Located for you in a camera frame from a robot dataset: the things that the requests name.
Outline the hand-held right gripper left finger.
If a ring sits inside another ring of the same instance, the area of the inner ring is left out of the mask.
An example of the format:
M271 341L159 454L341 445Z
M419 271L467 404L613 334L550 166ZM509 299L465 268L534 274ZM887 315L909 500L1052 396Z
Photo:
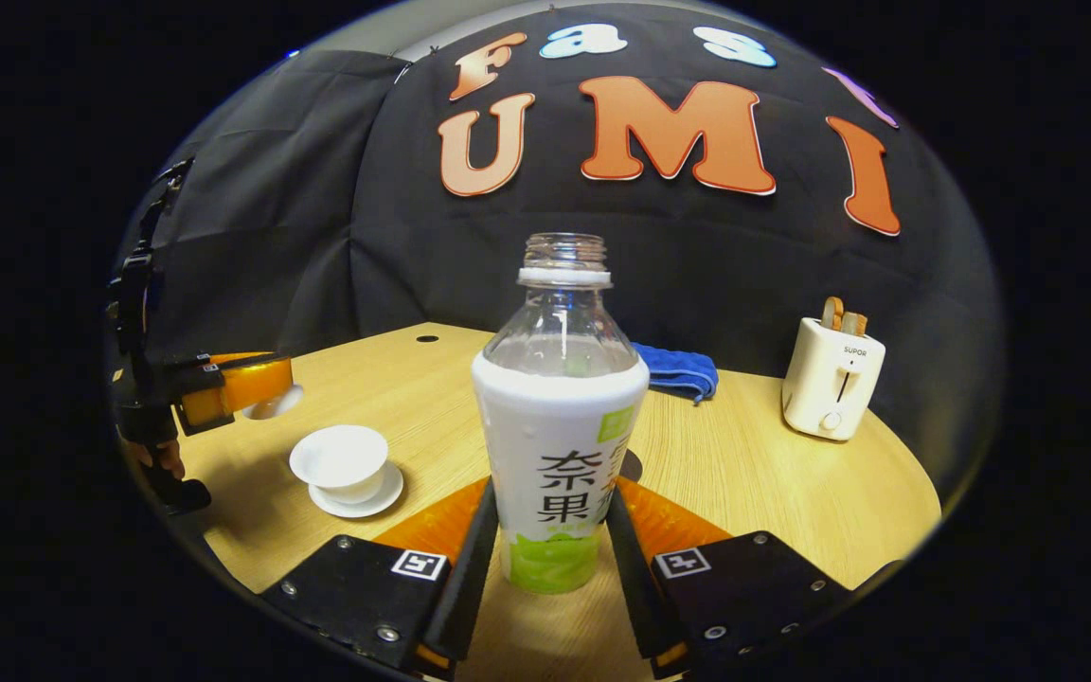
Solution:
M261 599L345 651L451 681L471 651L496 531L485 476L375 540L334 536Z

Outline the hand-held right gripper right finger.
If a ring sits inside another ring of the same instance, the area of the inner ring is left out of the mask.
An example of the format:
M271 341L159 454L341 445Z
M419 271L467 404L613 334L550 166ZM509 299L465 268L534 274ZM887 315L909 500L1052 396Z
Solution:
M636 646L657 679L739 681L851 599L775 534L726 533L624 476L606 527Z

